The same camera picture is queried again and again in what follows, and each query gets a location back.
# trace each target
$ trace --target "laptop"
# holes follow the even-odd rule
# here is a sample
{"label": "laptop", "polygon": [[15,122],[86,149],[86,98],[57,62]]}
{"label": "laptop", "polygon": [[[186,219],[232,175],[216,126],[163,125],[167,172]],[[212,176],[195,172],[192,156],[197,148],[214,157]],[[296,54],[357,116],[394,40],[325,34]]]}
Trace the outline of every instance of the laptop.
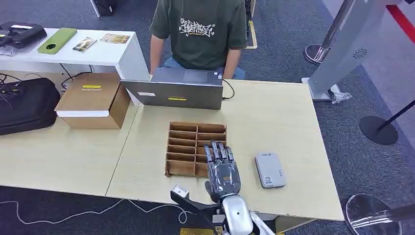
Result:
{"label": "laptop", "polygon": [[221,109],[222,74],[211,70],[157,68],[151,81],[121,80],[142,104]]}

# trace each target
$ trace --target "green t-shirt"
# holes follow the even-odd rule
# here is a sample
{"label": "green t-shirt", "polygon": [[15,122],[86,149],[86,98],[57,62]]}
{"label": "green t-shirt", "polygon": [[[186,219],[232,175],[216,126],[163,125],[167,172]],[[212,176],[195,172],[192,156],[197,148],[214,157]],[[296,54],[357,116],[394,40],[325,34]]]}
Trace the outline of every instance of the green t-shirt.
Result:
{"label": "green t-shirt", "polygon": [[187,69],[215,70],[229,49],[246,46],[243,0],[159,0],[151,33],[170,36],[173,58]]}

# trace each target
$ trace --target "green case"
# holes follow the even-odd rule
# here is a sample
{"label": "green case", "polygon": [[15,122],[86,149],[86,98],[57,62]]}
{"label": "green case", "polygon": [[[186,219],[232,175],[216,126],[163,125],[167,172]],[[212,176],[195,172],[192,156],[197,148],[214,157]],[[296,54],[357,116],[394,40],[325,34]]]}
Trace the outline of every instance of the green case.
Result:
{"label": "green case", "polygon": [[76,34],[75,28],[60,28],[39,48],[39,53],[56,54]]}

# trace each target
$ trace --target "red stripe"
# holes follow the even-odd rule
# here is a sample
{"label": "red stripe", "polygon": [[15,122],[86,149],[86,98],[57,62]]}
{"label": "red stripe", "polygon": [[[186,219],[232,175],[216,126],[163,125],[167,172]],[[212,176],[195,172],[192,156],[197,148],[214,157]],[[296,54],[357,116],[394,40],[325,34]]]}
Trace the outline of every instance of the red stripe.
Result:
{"label": "red stripe", "polygon": [[401,26],[402,30],[406,33],[409,39],[415,43],[415,27],[412,23],[406,18],[397,5],[387,5],[386,8],[391,13],[392,17]]}

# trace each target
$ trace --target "wooden compartment tray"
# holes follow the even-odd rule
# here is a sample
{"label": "wooden compartment tray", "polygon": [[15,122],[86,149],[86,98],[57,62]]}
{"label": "wooden compartment tray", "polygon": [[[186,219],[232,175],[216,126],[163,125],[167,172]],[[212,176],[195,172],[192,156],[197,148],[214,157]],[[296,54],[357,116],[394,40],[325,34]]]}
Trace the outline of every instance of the wooden compartment tray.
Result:
{"label": "wooden compartment tray", "polygon": [[210,141],[226,145],[226,126],[221,124],[172,121],[169,125],[165,175],[208,177],[203,146]]}

